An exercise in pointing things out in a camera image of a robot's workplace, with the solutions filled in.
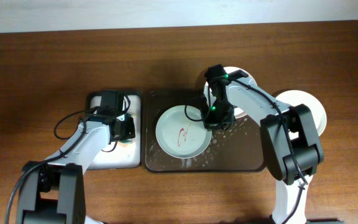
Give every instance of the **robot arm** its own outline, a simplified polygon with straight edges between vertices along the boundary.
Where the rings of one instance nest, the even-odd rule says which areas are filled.
[[[324,159],[309,108],[305,105],[292,107],[278,101],[259,88],[255,81],[241,70],[227,74],[222,65],[216,65],[208,69],[205,78],[213,94],[211,108],[214,108],[213,111],[203,108],[205,128],[226,129],[226,126],[235,122],[234,106],[245,111],[260,126],[265,163],[276,179],[273,221],[287,224],[306,223],[308,185],[303,184],[296,165],[306,181],[310,182],[316,173],[317,165]],[[287,130],[284,130],[281,123],[282,118],[290,131],[299,132],[299,138],[290,142],[293,156],[289,149],[288,136],[285,134]]]
[[[126,112],[121,109],[123,102],[122,93],[103,91],[101,106],[87,111],[72,137],[45,161],[64,156],[29,174],[21,185],[16,223],[102,224],[86,216],[83,174],[96,155],[111,141],[135,137],[132,118],[125,121],[116,119]],[[40,162],[28,162],[23,171],[27,172],[36,164]],[[59,191],[58,200],[40,196],[41,192],[50,190]]]

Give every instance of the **brown tray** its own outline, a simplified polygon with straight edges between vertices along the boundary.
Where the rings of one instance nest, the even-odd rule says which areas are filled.
[[[150,172],[258,172],[265,168],[259,126],[248,116],[239,118],[228,131],[213,131],[200,155],[178,159],[159,146],[155,127],[169,108],[200,96],[195,90],[154,90],[145,96],[142,128],[142,165]],[[198,102],[191,106],[200,107]]]

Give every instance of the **white dish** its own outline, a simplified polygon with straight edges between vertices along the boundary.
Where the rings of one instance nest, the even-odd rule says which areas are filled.
[[[187,107],[187,115],[201,118],[201,111]],[[207,131],[201,121],[191,121],[185,116],[185,106],[174,106],[158,119],[155,135],[160,147],[169,155],[187,159],[202,153],[209,145],[212,131]]]
[[[224,69],[224,71],[225,71],[227,74],[232,73],[232,72],[235,72],[235,71],[237,71],[237,70],[242,70],[243,72],[245,72],[246,74],[248,74],[248,75],[251,77],[251,79],[254,80],[255,85],[257,85],[255,79],[253,78],[253,76],[252,76],[250,73],[248,73],[247,71],[245,71],[244,69],[237,68],[237,67],[224,67],[223,69]],[[204,94],[207,93],[207,90],[208,90],[208,82],[205,83]],[[242,118],[242,117],[245,116],[245,115],[247,115],[247,113],[245,113],[242,109],[240,109],[240,108],[234,108],[234,117],[235,117],[235,118],[237,118],[237,119],[238,119],[238,118]]]
[[[313,116],[314,124],[316,125],[317,133],[320,136],[327,126],[327,114],[323,105],[316,97],[300,90],[289,90],[279,94],[276,99],[281,102],[288,103],[292,106],[298,106],[300,104],[306,105]],[[298,137],[298,133],[290,133],[290,138],[294,139]]]

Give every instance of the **white wall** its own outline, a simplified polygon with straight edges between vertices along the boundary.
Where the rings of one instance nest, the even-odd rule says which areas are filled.
[[[358,0],[0,0],[0,32],[358,19]]]

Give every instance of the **wood grain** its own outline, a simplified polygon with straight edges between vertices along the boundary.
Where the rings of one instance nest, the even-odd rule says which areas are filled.
[[[246,69],[269,93],[304,90],[322,102],[325,161],[306,216],[358,223],[358,21],[0,34],[0,223],[21,167],[62,145],[53,126],[89,92],[196,88],[217,63]],[[88,215],[109,223],[251,220],[268,217],[275,202],[267,170],[88,171],[85,192]]]

